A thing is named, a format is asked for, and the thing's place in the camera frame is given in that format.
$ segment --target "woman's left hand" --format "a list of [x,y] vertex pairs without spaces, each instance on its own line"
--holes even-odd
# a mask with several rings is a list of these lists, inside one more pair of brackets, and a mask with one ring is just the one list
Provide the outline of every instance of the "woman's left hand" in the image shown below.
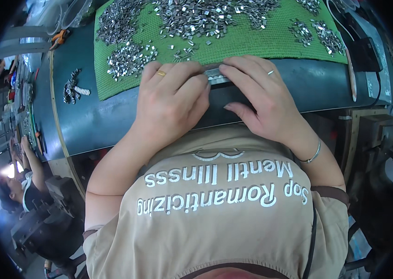
[[149,63],[143,71],[136,119],[129,133],[158,151],[193,128],[209,107],[210,85],[203,72],[201,64],[193,61]]

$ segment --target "woman with dark hair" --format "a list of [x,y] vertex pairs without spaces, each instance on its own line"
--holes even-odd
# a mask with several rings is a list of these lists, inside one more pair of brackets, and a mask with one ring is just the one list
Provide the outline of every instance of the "woman with dark hair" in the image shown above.
[[[45,184],[45,176],[40,160],[32,151],[27,137],[21,139],[22,158],[12,150],[12,161],[15,166],[14,178],[0,178],[1,206],[9,213],[22,205],[25,212],[39,206],[42,201],[48,204],[54,202]],[[24,171],[18,173],[17,161],[23,166]]]

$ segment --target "black device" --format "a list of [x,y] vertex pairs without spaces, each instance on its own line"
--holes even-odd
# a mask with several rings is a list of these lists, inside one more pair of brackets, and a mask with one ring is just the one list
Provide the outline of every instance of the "black device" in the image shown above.
[[383,70],[381,58],[375,43],[370,37],[351,42],[349,46],[350,58],[355,72],[380,72]]

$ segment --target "hand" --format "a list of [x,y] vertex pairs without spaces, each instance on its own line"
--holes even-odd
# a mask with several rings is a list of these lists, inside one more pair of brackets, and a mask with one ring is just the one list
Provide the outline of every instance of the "hand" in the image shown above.
[[130,132],[157,151],[166,147],[201,119],[209,107],[209,91],[208,77],[198,62],[149,63],[142,74]]
[[27,136],[21,138],[20,146],[21,146],[21,152],[23,154],[26,154],[26,151],[30,150],[30,143]]
[[304,120],[276,65],[244,55],[224,59],[219,68],[243,92],[257,113],[237,102],[227,104],[225,109],[236,113],[254,134],[287,145],[304,125]]

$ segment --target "white cable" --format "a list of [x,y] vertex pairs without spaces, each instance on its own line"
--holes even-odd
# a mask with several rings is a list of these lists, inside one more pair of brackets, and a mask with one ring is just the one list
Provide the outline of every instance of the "white cable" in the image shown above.
[[353,37],[351,36],[351,34],[349,33],[349,31],[344,27],[344,25],[342,25],[339,21],[338,21],[338,19],[334,16],[334,14],[331,12],[331,9],[330,9],[330,5],[328,4],[329,2],[332,2],[333,3],[333,5],[339,10],[339,8],[338,8],[338,6],[336,6],[336,3],[334,3],[332,0],[327,0],[327,8],[328,8],[328,11],[330,12],[330,14],[331,14],[331,16],[333,17],[333,19],[345,30],[345,32],[347,32],[347,34],[350,36],[350,38],[351,38],[351,40],[354,42],[355,40],[353,39]]

